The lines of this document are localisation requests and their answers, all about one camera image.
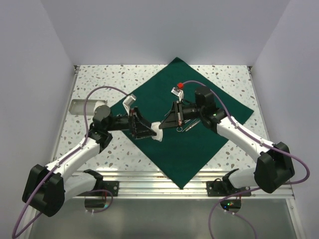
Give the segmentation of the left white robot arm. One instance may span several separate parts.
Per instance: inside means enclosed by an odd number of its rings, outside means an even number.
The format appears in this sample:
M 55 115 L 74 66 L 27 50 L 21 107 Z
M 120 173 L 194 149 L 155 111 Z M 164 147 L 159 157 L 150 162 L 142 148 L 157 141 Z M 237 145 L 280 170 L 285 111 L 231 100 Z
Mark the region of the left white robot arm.
M 86 191 L 94 196 L 101 194 L 104 184 L 97 172 L 85 170 L 80 184 L 76 184 L 71 175 L 106 149 L 113 139 L 111 132 L 119 130 L 128 131 L 135 139 L 162 139 L 160 122 L 148 122 L 137 107 L 129 110 L 128 114 L 114 116 L 107 105 L 100 105 L 94 110 L 86 136 L 76 147 L 52 163 L 32 167 L 22 201 L 52 217 L 62 208 L 67 196 L 73 197 Z

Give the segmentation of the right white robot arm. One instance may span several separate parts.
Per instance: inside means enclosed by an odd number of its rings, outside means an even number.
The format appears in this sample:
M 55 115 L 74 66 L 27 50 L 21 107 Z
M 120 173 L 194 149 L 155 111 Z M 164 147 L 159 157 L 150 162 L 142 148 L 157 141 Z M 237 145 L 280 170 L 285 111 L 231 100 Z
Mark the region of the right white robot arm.
M 173 102 L 166 118 L 158 125 L 160 137 L 166 128 L 178 128 L 186 120 L 199 119 L 207 129 L 236 144 L 256 163 L 253 169 L 228 172 L 213 183 L 213 189 L 226 196 L 234 195 L 245 187 L 259 187 L 266 193 L 273 193 L 294 176 L 288 146 L 259 137 L 234 117 L 229 117 L 225 109 L 217 107 L 214 94 L 208 87 L 198 87 L 195 90 L 195 102 L 188 104 L 183 102 L 184 92 L 180 87 L 174 87 L 171 93 L 178 100 Z

